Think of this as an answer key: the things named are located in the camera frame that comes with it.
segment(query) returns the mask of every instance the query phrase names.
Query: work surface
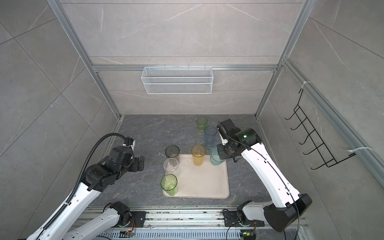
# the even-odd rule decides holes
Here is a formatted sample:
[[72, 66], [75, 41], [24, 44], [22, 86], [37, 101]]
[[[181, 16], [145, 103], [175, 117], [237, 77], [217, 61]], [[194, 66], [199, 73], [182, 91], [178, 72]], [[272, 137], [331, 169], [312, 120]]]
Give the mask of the work surface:
[[[227, 199], [175, 198], [163, 195], [160, 180], [165, 174], [163, 163], [166, 160], [164, 157], [166, 147], [177, 145], [181, 154], [190, 154], [194, 145], [205, 145], [204, 132], [198, 131], [196, 126], [196, 118], [199, 116], [125, 115], [119, 133], [136, 141], [134, 154], [135, 157], [145, 156], [144, 170], [127, 172], [114, 185], [108, 186], [91, 205], [104, 206], [115, 201], [121, 201], [128, 206], [239, 205], [247, 200], [270, 201], [265, 186], [244, 159], [237, 163], [231, 159], [227, 160], [230, 189]], [[208, 119], [208, 125], [213, 126], [217, 125], [217, 121], [230, 118], [241, 130], [251, 127], [261, 136], [254, 115], [205, 115], [205, 117]], [[221, 143], [218, 133], [215, 141], [215, 145]], [[120, 138], [116, 138], [114, 145], [122, 143]], [[207, 146], [205, 148], [207, 154], [210, 154], [210, 148]]]

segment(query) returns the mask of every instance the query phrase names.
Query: cup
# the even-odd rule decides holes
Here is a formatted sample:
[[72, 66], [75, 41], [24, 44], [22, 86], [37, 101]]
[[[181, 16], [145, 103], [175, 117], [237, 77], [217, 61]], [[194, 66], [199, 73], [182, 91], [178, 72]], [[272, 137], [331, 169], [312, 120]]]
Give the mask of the cup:
[[218, 155], [218, 151], [217, 151], [217, 146], [213, 147], [212, 150], [211, 150], [211, 156], [209, 158], [209, 161], [211, 162], [212, 165], [214, 166], [217, 166], [221, 163], [223, 163], [225, 161], [224, 160], [221, 160], [219, 155]]
[[193, 146], [192, 150], [193, 163], [196, 166], [200, 166], [204, 162], [205, 147], [202, 145]]
[[177, 178], [173, 174], [167, 174], [161, 179], [161, 187], [164, 189], [164, 191], [170, 195], [173, 196], [177, 193]]
[[164, 161], [163, 167], [167, 174], [176, 175], [178, 173], [179, 161], [176, 158], [168, 158]]
[[197, 128], [199, 129], [199, 131], [202, 132], [207, 126], [208, 119], [206, 117], [201, 116], [196, 119], [196, 123], [197, 123]]
[[212, 145], [215, 142], [217, 128], [214, 126], [206, 126], [204, 133], [205, 144], [207, 146]]
[[176, 158], [178, 161], [180, 161], [180, 149], [176, 145], [170, 145], [166, 148], [166, 156]]

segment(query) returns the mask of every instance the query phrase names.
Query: black cable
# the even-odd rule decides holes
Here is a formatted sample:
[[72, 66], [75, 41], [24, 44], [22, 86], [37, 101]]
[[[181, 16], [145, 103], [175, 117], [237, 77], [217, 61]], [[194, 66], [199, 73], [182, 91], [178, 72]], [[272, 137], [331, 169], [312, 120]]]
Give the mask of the black cable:
[[105, 205], [104, 209], [103, 209], [103, 212], [105, 211], [105, 208], [108, 207], [109, 204], [112, 204], [111, 202], [108, 203], [107, 205]]
[[228, 231], [229, 231], [229, 229], [230, 229], [231, 227], [233, 227], [233, 225], [238, 224], [238, 223], [244, 223], [244, 222], [235, 222], [234, 224], [232, 224], [232, 225], [228, 228], [227, 233], [225, 234], [225, 240], [228, 240]]
[[118, 137], [121, 137], [123, 140], [124, 140], [124, 143], [126, 144], [126, 146], [129, 146], [130, 145], [130, 141], [128, 141], [128, 139], [126, 137], [124, 137], [123, 135], [121, 135], [120, 133], [116, 133], [116, 132], [112, 132], [112, 133], [108, 133], [104, 136], [102, 136], [97, 142], [96, 144], [93, 146], [93, 148], [91, 149], [91, 151], [89, 152], [87, 158], [85, 159], [85, 162], [83, 164], [83, 167], [81, 168], [80, 170], [80, 174], [79, 176], [77, 177], [77, 180], [76, 180], [76, 183], [71, 191], [71, 193], [69, 194], [67, 200], [65, 201], [65, 203], [59, 208], [59, 210], [54, 214], [53, 217], [51, 217], [51, 219], [43, 226], [43, 230], [41, 231], [41, 233], [39, 234], [39, 237], [40, 235], [43, 233], [44, 230], [48, 229], [48, 227], [56, 220], [56, 218], [63, 212], [63, 210], [70, 204], [75, 192], [77, 191], [77, 188], [79, 187], [80, 183], [81, 183], [81, 180], [83, 179], [83, 174], [87, 168], [87, 165], [93, 155], [93, 153], [95, 152], [96, 148], [101, 144], [102, 141], [104, 141], [104, 139], [106, 139], [107, 137], [111, 137], [111, 136], [118, 136]]
[[285, 184], [285, 182], [283, 181], [283, 179], [280, 177], [280, 175], [277, 173], [276, 169], [269, 163], [269, 161], [267, 161], [267, 159], [266, 159], [263, 155], [261, 155], [258, 151], [256, 151], [255, 149], [251, 148], [250, 146], [248, 146], [248, 145], [246, 145], [246, 144], [244, 144], [244, 143], [242, 143], [242, 142], [236, 141], [235, 139], [233, 139], [233, 138], [231, 138], [231, 137], [229, 137], [229, 138], [232, 139], [232, 140], [235, 141], [235, 142], [238, 142], [238, 143], [240, 143], [240, 144], [242, 144], [242, 145], [244, 145], [244, 146], [246, 146], [246, 147], [248, 147], [248, 148], [254, 150], [257, 154], [259, 154], [262, 158], [264, 158], [264, 160], [266, 160], [266, 162], [269, 164], [269, 166], [271, 166], [271, 168], [275, 171], [275, 173], [277, 174], [277, 176], [278, 176], [278, 177], [280, 178], [280, 180], [283, 182], [285, 188], [286, 188], [287, 191], [289, 192], [289, 195], [291, 196], [291, 198], [292, 198], [292, 200], [293, 200], [293, 203], [295, 204], [295, 207], [296, 207], [296, 212], [297, 212], [297, 230], [296, 230], [295, 237], [293, 238], [293, 240], [296, 240], [297, 235], [298, 235], [298, 233], [299, 233], [299, 228], [300, 228], [300, 213], [299, 213], [299, 208], [298, 208], [297, 205], [296, 205], [296, 201], [295, 201], [295, 199], [293, 198], [291, 192], [289, 191], [287, 185]]
[[97, 235], [97, 237], [103, 237], [103, 238], [106, 238], [106, 239], [112, 240], [112, 239], [110, 239], [109, 237], [104, 237], [104, 236], [100, 236], [100, 235]]

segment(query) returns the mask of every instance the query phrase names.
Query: wire basket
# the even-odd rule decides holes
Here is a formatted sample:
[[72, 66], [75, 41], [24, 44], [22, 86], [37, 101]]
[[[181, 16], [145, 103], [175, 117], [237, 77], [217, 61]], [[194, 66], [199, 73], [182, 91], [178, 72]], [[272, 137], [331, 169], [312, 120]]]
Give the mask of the wire basket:
[[212, 93], [211, 67], [146, 67], [141, 79], [148, 94]]

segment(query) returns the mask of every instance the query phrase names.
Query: hook rack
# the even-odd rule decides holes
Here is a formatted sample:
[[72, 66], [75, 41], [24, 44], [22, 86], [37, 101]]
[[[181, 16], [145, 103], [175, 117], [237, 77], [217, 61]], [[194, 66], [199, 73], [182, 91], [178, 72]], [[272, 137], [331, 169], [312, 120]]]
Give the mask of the hook rack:
[[[299, 144], [300, 144], [300, 145], [303, 145], [303, 144], [307, 141], [307, 139], [310, 138], [311, 141], [312, 141], [312, 143], [313, 143], [313, 145], [315, 146], [315, 149], [313, 149], [313, 150], [310, 151], [309, 153], [303, 153], [304, 155], [311, 154], [311, 153], [313, 153], [313, 151], [315, 151], [315, 150], [317, 150], [317, 152], [320, 154], [321, 159], [323, 160], [324, 163], [323, 163], [322, 165], [316, 167], [316, 168], [311, 168], [311, 169], [312, 169], [312, 170], [316, 170], [316, 169], [318, 169], [318, 168], [320, 168], [320, 167], [322, 167], [322, 166], [324, 166], [324, 165], [326, 165], [327, 167], [332, 167], [332, 166], [334, 166], [334, 165], [336, 165], [336, 164], [341, 163], [341, 162], [344, 161], [344, 160], [347, 160], [347, 159], [350, 158], [350, 157], [355, 156], [356, 154], [355, 154], [355, 153], [352, 153], [352, 154], [348, 155], [348, 157], [344, 158], [344, 159], [341, 160], [341, 161], [337, 161], [337, 160], [335, 159], [335, 157], [333, 156], [333, 154], [332, 154], [331, 151], [329, 150], [328, 146], [325, 144], [325, 142], [323, 141], [322, 137], [321, 137], [320, 134], [317, 132], [316, 128], [313, 126], [313, 124], [311, 123], [311, 121], [309, 120], [309, 118], [307, 117], [307, 115], [305, 114], [305, 112], [303, 111], [303, 109], [302, 109], [302, 108], [300, 107], [300, 105], [299, 105], [301, 96], [303, 95], [303, 89], [300, 89], [299, 94], [300, 94], [299, 101], [297, 102], [296, 106], [293, 108], [293, 114], [292, 114], [292, 116], [291, 116], [290, 118], [288, 118], [288, 119], [285, 118], [285, 120], [290, 120], [294, 115], [296, 115], [297, 118], [300, 120], [300, 124], [299, 124], [296, 128], [294, 128], [294, 129], [291, 128], [291, 130], [294, 131], [294, 130], [296, 130], [298, 127], [300, 127], [301, 125], [303, 125], [305, 131], [307, 132], [307, 137], [305, 138], [304, 142], [303, 142], [303, 143], [299, 142]], [[305, 116], [305, 118], [304, 118], [303, 120], [301, 120], [301, 118], [300, 118], [299, 115], [297, 114], [297, 111], [299, 111], [299, 110], [300, 110], [300, 111], [304, 114], [304, 116]], [[312, 130], [311, 132], [309, 132], [308, 129], [305, 127], [305, 125], [304, 125], [304, 121], [308, 121], [308, 122], [310, 123], [310, 125], [313, 127], [313, 130]], [[318, 145], [318, 146], [316, 145], [316, 143], [314, 142], [314, 140], [313, 140], [313, 138], [312, 138], [312, 136], [311, 136], [311, 134], [314, 133], [314, 132], [318, 135], [318, 137], [319, 137], [320, 140], [321, 140], [321, 144]], [[327, 149], [327, 151], [329, 152], [329, 154], [330, 154], [331, 157], [332, 157], [332, 159], [329, 160], [329, 161], [325, 161], [323, 155], [322, 155], [321, 152], [319, 151], [319, 147], [321, 147], [321, 146], [323, 146], [323, 145], [325, 146], [325, 148]]]

